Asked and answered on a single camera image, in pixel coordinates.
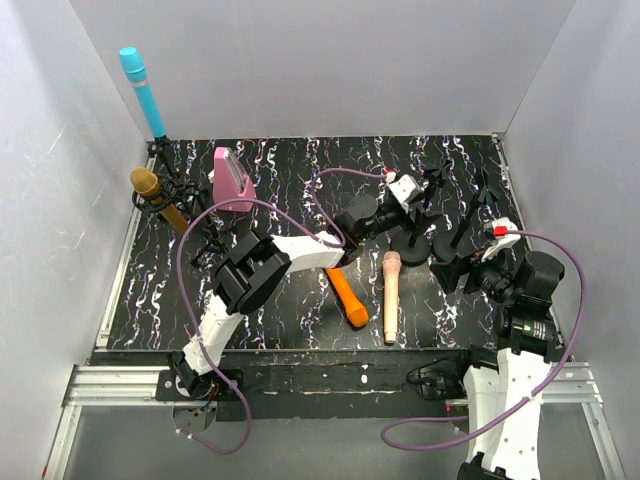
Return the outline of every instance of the orange object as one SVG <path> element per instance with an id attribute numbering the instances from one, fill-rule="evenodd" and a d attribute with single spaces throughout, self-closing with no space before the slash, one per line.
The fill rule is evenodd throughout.
<path id="1" fill-rule="evenodd" d="M 356 295 L 351 290 L 351 285 L 339 268 L 328 268 L 325 270 L 327 276 L 336 289 L 336 293 L 344 305 L 344 309 L 347 312 L 347 319 L 356 328 L 364 327 L 369 321 L 369 314 L 365 306 L 358 300 Z"/>

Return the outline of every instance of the black clamp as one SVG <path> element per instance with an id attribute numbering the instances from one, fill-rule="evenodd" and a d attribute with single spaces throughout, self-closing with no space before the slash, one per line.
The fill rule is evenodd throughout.
<path id="1" fill-rule="evenodd" d="M 512 480 L 504 468 L 497 467 L 495 472 L 482 468 L 483 458 L 484 453 L 478 452 L 469 463 L 463 463 L 456 480 Z"/>
<path id="2" fill-rule="evenodd" d="M 159 137 L 155 139 L 155 142 L 149 143 L 147 145 L 147 153 L 150 157 L 155 156 L 160 160 L 164 168 L 167 169 L 169 176 L 174 180 L 178 180 L 180 178 L 180 174 L 171 168 L 171 164 L 169 163 L 169 159 L 167 158 L 167 152 L 172 148 L 171 140 L 167 138 L 167 136 Z"/>
<path id="3" fill-rule="evenodd" d="M 455 357 L 443 358 L 407 374 L 407 383 L 420 388 L 425 400 L 465 398 L 463 379 L 469 368 L 485 367 L 498 371 L 498 352 L 471 345 Z"/>
<path id="4" fill-rule="evenodd" d="M 458 228 L 441 232 L 433 239 L 431 250 L 439 262 L 459 262 L 460 258 L 465 256 L 461 253 L 459 243 L 469 230 L 478 209 L 483 205 L 497 202 L 502 196 L 500 190 L 490 184 L 489 173 L 484 167 L 476 171 L 474 181 L 476 193 L 473 195 L 467 213 L 460 221 Z"/>
<path id="5" fill-rule="evenodd" d="M 143 213 L 158 214 L 169 205 L 175 205 L 178 211 L 188 219 L 194 219 L 198 215 L 197 207 L 200 212 L 204 211 L 204 199 L 208 196 L 209 190 L 200 188 L 197 182 L 187 180 L 180 182 L 177 177 L 158 175 L 158 183 L 160 189 L 154 195 L 143 197 L 134 190 L 131 195 L 133 206 Z M 153 203 L 153 200 L 161 198 L 161 203 Z M 158 215 L 160 221 L 166 221 L 164 217 Z"/>
<path id="6" fill-rule="evenodd" d="M 395 227 L 402 228 L 391 239 L 391 250 L 400 254 L 402 263 L 409 267 L 422 265 L 429 258 L 429 240 L 425 233 L 438 220 L 442 213 L 429 212 L 429 203 L 437 188 L 442 188 L 448 179 L 451 162 L 445 162 L 440 168 L 425 170 L 424 178 L 429 185 L 424 192 L 411 199 L 407 213 L 398 200 L 387 191 L 378 205 L 371 195 L 355 197 L 349 206 L 333 220 L 345 234 L 347 245 L 345 256 L 340 265 L 348 265 L 361 251 L 361 243 L 368 238 Z"/>
<path id="7" fill-rule="evenodd" d="M 213 291 L 227 305 L 227 314 L 247 315 L 269 299 L 291 266 L 269 235 L 251 230 L 213 269 Z"/>

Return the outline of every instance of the gray floor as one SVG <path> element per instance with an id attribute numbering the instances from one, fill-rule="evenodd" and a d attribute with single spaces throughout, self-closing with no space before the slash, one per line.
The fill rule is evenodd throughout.
<path id="1" fill-rule="evenodd" d="M 224 457 L 176 435 L 171 409 L 85 407 L 65 480 L 456 478 L 466 446 L 430 454 L 394 450 L 380 440 L 386 423 L 262 420 L 243 450 Z M 204 435 L 231 446 L 242 428 L 213 424 Z M 393 438 L 425 443 L 454 435 L 450 425 L 409 426 Z M 580 405 L 543 406 L 539 452 L 544 480 L 604 478 Z"/>

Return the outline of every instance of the red connector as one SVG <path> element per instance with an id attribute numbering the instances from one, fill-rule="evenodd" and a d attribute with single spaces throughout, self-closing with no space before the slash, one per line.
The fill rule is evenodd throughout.
<path id="1" fill-rule="evenodd" d="M 494 237 L 504 237 L 507 234 L 507 227 L 496 227 L 493 229 Z"/>
<path id="2" fill-rule="evenodd" d="M 394 182 L 396 180 L 396 172 L 392 168 L 385 168 L 384 174 L 386 175 L 387 183 Z"/>

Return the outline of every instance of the cable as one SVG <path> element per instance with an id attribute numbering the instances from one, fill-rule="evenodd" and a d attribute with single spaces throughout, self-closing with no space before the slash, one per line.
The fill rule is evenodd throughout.
<path id="1" fill-rule="evenodd" d="M 313 176 L 313 178 L 311 179 L 311 197 L 313 198 L 314 203 L 316 204 L 316 206 L 320 210 L 320 213 L 327 220 L 327 223 L 329 223 L 329 225 L 331 225 L 335 229 L 335 231 L 338 233 L 338 236 L 340 237 L 340 243 L 336 244 L 336 243 L 331 243 L 331 242 L 327 242 L 325 240 L 322 240 L 321 238 L 316 236 L 313 232 L 311 232 L 306 227 L 304 227 L 302 224 L 300 224 L 297 221 L 295 221 L 287 213 L 283 212 L 282 210 L 280 210 L 279 208 L 275 207 L 274 205 L 271 205 L 270 203 L 267 203 L 267 202 L 264 202 L 262 200 L 258 200 L 258 199 L 255 199 L 255 198 L 251 198 L 251 199 L 250 198 L 243 198 L 243 199 L 234 198 L 234 199 L 224 200 L 222 202 L 216 203 L 215 205 L 207 208 L 194 221 L 192 221 L 189 224 L 189 227 L 187 228 L 187 230 L 184 232 L 184 235 L 180 239 L 180 243 L 178 244 L 178 253 L 177 253 L 178 269 L 177 269 L 177 272 L 176 272 L 177 275 L 178 275 L 178 289 L 180 290 L 180 295 L 182 296 L 182 301 L 184 302 L 185 308 L 187 309 L 187 314 L 189 315 L 189 320 L 191 322 L 191 326 L 193 327 L 193 330 L 195 332 L 195 336 L 198 339 L 198 343 L 200 344 L 200 351 L 202 352 L 202 355 L 204 356 L 205 360 L 207 361 L 207 363 L 209 364 L 209 366 L 211 367 L 213 372 L 224 383 L 226 383 L 229 386 L 229 388 L 231 388 L 231 390 L 233 390 L 233 392 L 238 396 L 238 398 L 240 399 L 240 402 L 242 403 L 242 406 L 244 407 L 244 411 L 245 411 L 245 414 L 246 414 L 246 417 L 247 417 L 247 425 L 246 425 L 244 434 L 242 435 L 242 438 L 240 439 L 240 441 L 238 442 L 238 444 L 235 447 L 230 448 L 230 449 L 219 447 L 218 445 L 215 445 L 215 444 L 211 443 L 210 441 L 206 440 L 205 438 L 202 438 L 199 435 L 191 433 L 191 432 L 189 432 L 188 430 L 186 430 L 184 428 L 179 428 L 179 429 L 176 430 L 177 433 L 181 433 L 183 435 L 186 435 L 189 439 L 193 439 L 193 440 L 195 440 L 197 442 L 200 442 L 205 447 L 213 450 L 214 452 L 217 452 L 217 453 L 220 453 L 220 454 L 223 454 L 223 455 L 230 455 L 230 454 L 235 453 L 238 450 L 240 450 L 245 445 L 245 443 L 247 443 L 247 440 L 249 438 L 249 434 L 251 433 L 251 408 L 249 407 L 249 402 L 247 401 L 247 398 L 240 391 L 240 389 L 236 385 L 234 385 L 233 382 L 231 380 L 229 380 L 229 378 L 227 378 L 227 376 L 224 373 L 222 373 L 222 371 L 215 365 L 214 361 L 209 356 L 209 352 L 207 352 L 206 347 L 202 343 L 202 334 L 200 332 L 200 326 L 198 324 L 198 320 L 196 319 L 196 315 L 195 315 L 195 313 L 193 311 L 193 307 L 191 306 L 191 300 L 189 300 L 189 295 L 187 294 L 187 289 L 185 288 L 185 285 L 184 285 L 184 276 L 182 275 L 182 252 L 184 250 L 184 245 L 185 245 L 185 243 L 187 241 L 187 238 L 189 238 L 189 235 L 191 235 L 191 232 L 193 232 L 194 228 L 202 220 L 206 219 L 208 217 L 208 215 L 210 213 L 212 213 L 214 210 L 217 210 L 217 209 L 219 209 L 221 207 L 224 207 L 225 205 L 231 205 L 233 203 L 251 202 L 251 203 L 254 203 L 256 205 L 260 205 L 262 207 L 268 208 L 269 210 L 271 210 L 273 212 L 276 212 L 278 215 L 281 215 L 286 220 L 288 220 L 289 223 L 294 225 L 296 228 L 298 228 L 305 235 L 307 235 L 307 236 L 311 237 L 312 239 L 314 239 L 316 242 L 319 242 L 322 245 L 325 245 L 327 247 L 342 248 L 346 244 L 346 238 L 344 236 L 344 233 L 342 233 L 342 231 L 338 228 L 338 226 L 333 222 L 331 217 L 329 217 L 327 212 L 325 212 L 324 209 L 320 206 L 320 203 L 318 202 L 318 198 L 317 198 L 316 192 L 315 192 L 315 190 L 316 190 L 316 182 L 318 181 L 318 179 L 321 176 L 327 175 L 329 173 L 350 173 L 350 174 L 359 175 L 359 176 L 366 177 L 366 178 L 374 178 L 374 179 L 379 179 L 379 180 L 383 180 L 383 179 L 387 178 L 387 175 L 386 174 L 385 175 L 376 175 L 376 174 L 373 174 L 373 173 L 365 173 L 365 172 L 360 172 L 358 170 L 351 170 L 349 168 L 328 168 L 326 170 L 321 170 L 320 172 L 318 172 L 317 174 L 315 174 Z"/>
<path id="2" fill-rule="evenodd" d="M 200 415 L 201 413 L 206 413 L 207 409 L 209 408 L 209 405 L 211 405 L 211 402 L 213 402 L 213 399 L 218 396 L 218 393 L 220 393 L 220 384 L 216 383 L 216 386 L 212 389 L 211 395 L 209 395 L 209 399 L 207 400 L 207 403 L 205 403 L 202 407 L 196 410 L 198 415 Z"/>
<path id="3" fill-rule="evenodd" d="M 412 370 L 409 371 L 409 373 L 407 373 L 406 375 L 406 383 L 409 385 L 412 385 L 416 390 L 416 393 L 420 396 L 420 398 L 422 398 L 423 400 L 433 400 L 433 398 L 429 398 L 427 393 L 425 392 L 425 388 L 436 388 L 437 386 L 434 385 L 435 384 L 435 380 L 433 377 L 429 376 L 431 373 L 435 373 L 438 374 L 440 373 L 441 375 L 443 375 L 443 377 L 445 375 L 451 375 L 452 371 L 455 369 L 456 367 L 456 362 L 457 362 L 457 357 L 456 358 L 439 358 L 438 360 L 434 360 L 431 363 L 427 363 L 426 365 L 422 365 L 421 367 L 416 367 Z M 448 370 L 445 370 L 444 368 L 438 369 L 436 367 L 435 370 L 430 370 L 428 373 L 423 374 L 422 370 L 425 368 L 433 368 L 434 365 L 439 365 L 440 367 L 443 367 L 444 364 L 447 363 L 451 363 L 453 364 L 452 366 L 448 366 Z"/>
<path id="4" fill-rule="evenodd" d="M 578 337 L 578 332 L 580 331 L 580 327 L 582 326 L 584 305 L 585 305 L 586 298 L 587 298 L 587 282 L 586 282 L 586 278 L 585 278 L 585 275 L 584 275 L 584 270 L 582 269 L 582 266 L 580 265 L 580 262 L 578 262 L 578 259 L 569 251 L 569 249 L 567 247 L 565 247 L 564 245 L 562 245 L 561 243 L 553 240 L 552 238 L 549 238 L 546 235 L 541 235 L 539 233 L 525 232 L 525 231 L 522 231 L 522 230 L 509 230 L 509 231 L 505 232 L 505 234 L 510 234 L 510 233 L 511 234 L 517 234 L 517 235 L 523 235 L 525 237 L 539 238 L 539 239 L 544 240 L 544 241 L 546 241 L 548 243 L 551 243 L 552 245 L 555 245 L 560 250 L 562 250 L 567 255 L 567 257 L 569 257 L 569 259 L 575 265 L 576 270 L 578 271 L 578 276 L 580 277 L 580 304 L 578 306 L 578 314 L 576 316 L 576 323 L 573 326 L 573 331 L 571 332 L 571 337 L 569 338 L 569 342 L 567 343 L 567 348 L 564 351 L 564 354 L 560 358 L 560 361 L 558 362 L 556 367 L 551 371 L 551 373 L 542 381 L 542 383 L 540 383 L 540 385 L 538 385 L 536 388 L 533 389 L 533 391 L 531 392 L 530 397 L 523 397 L 518 403 L 516 403 L 509 410 L 505 411 L 501 415 L 498 415 L 496 418 L 491 420 L 486 425 L 480 427 L 479 429 L 477 429 L 477 430 L 475 430 L 475 431 L 473 431 L 473 432 L 471 432 L 471 433 L 469 433 L 467 435 L 464 435 L 463 437 L 460 437 L 460 438 L 458 438 L 456 440 L 451 440 L 449 442 L 443 442 L 443 443 L 437 443 L 437 444 L 434 444 L 434 445 L 410 445 L 410 444 L 406 444 L 406 443 L 394 442 L 393 440 L 389 440 L 387 438 L 387 432 L 389 430 L 391 430 L 392 428 L 397 427 L 398 425 L 404 425 L 406 423 L 414 423 L 414 422 L 446 422 L 446 421 L 460 420 L 460 419 L 463 419 L 465 417 L 415 417 L 415 418 L 405 418 L 403 420 L 398 420 L 396 422 L 390 423 L 389 425 L 387 425 L 386 427 L 384 427 L 382 429 L 382 432 L 380 433 L 380 436 L 382 437 L 382 441 L 384 443 L 386 443 L 387 445 L 389 445 L 390 447 L 397 448 L 399 450 L 408 450 L 408 451 L 412 451 L 412 452 L 433 452 L 433 451 L 437 451 L 437 450 L 444 450 L 446 448 L 457 447 L 458 445 L 462 445 L 463 443 L 466 443 L 466 442 L 468 442 L 468 441 L 470 441 L 470 440 L 472 440 L 472 439 L 474 439 L 476 437 L 479 437 L 483 433 L 486 433 L 489 430 L 491 430 L 496 425 L 499 425 L 500 423 L 504 422 L 507 418 L 509 418 L 514 413 L 516 413 L 518 410 L 520 410 L 522 407 L 524 407 L 527 403 L 532 401 L 533 397 L 535 397 L 540 392 L 542 392 L 542 390 L 544 390 L 553 381 L 553 379 L 558 376 L 558 374 L 560 373 L 560 371 L 564 367 L 565 363 L 567 363 L 567 360 L 569 359 L 569 355 L 571 354 L 571 351 L 573 350 L 573 346 L 574 346 L 574 344 L 576 342 L 576 338 Z"/>

